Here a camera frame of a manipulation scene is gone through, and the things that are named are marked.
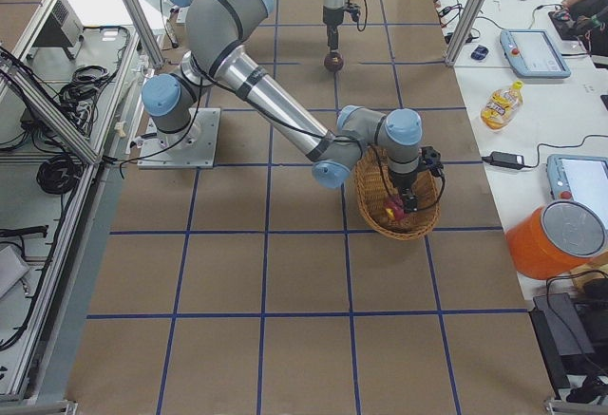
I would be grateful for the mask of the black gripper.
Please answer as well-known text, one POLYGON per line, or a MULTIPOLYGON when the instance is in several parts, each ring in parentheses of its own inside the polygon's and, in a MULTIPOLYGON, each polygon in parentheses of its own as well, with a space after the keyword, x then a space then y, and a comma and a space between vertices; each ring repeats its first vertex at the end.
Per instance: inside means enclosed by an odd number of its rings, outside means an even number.
POLYGON ((323 7, 323 23, 327 27, 327 45, 329 55, 339 54, 339 31, 344 21, 344 7, 329 8, 323 7))
POLYGON ((418 211, 418 198, 413 193, 413 185, 417 180, 416 172, 410 173, 391 173, 391 182, 397 189, 397 193, 403 202, 405 212, 418 211))

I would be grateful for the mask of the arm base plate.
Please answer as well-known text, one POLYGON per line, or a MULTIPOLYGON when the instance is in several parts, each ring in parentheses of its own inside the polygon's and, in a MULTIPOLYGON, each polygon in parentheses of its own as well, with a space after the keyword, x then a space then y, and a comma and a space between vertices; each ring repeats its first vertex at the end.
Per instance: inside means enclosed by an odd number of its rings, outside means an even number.
POLYGON ((148 127, 156 136, 143 141, 137 160, 141 169, 213 167, 221 110, 191 107, 189 114, 150 117, 148 127))

